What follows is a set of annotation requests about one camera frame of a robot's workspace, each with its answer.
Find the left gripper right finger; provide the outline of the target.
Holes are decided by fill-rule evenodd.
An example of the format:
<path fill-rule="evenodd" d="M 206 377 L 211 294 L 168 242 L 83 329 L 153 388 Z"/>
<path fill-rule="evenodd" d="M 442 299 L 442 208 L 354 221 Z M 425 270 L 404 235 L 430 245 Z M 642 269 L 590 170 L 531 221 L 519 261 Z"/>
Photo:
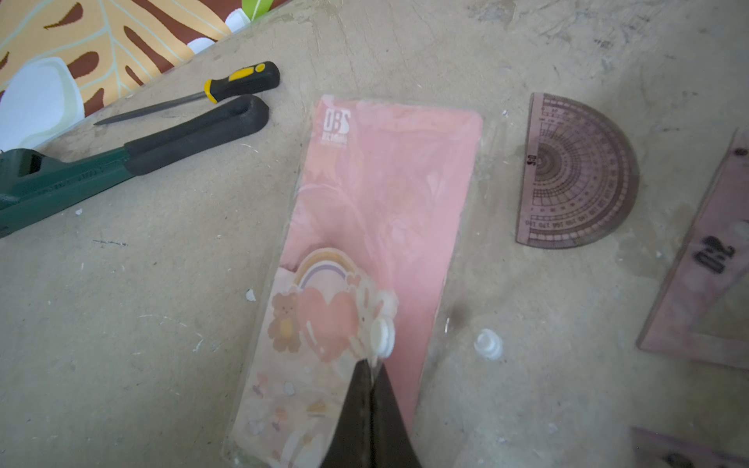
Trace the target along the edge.
<path fill-rule="evenodd" d="M 371 466 L 421 468 L 385 366 L 371 391 Z"/>

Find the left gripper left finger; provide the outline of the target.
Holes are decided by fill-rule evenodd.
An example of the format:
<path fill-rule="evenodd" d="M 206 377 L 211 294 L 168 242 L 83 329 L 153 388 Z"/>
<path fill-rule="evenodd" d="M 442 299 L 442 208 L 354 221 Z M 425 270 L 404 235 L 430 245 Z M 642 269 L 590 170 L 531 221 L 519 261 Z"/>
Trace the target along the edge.
<path fill-rule="evenodd" d="M 372 465 L 372 369 L 362 360 L 354 368 L 339 422 L 321 468 L 365 468 Z"/>

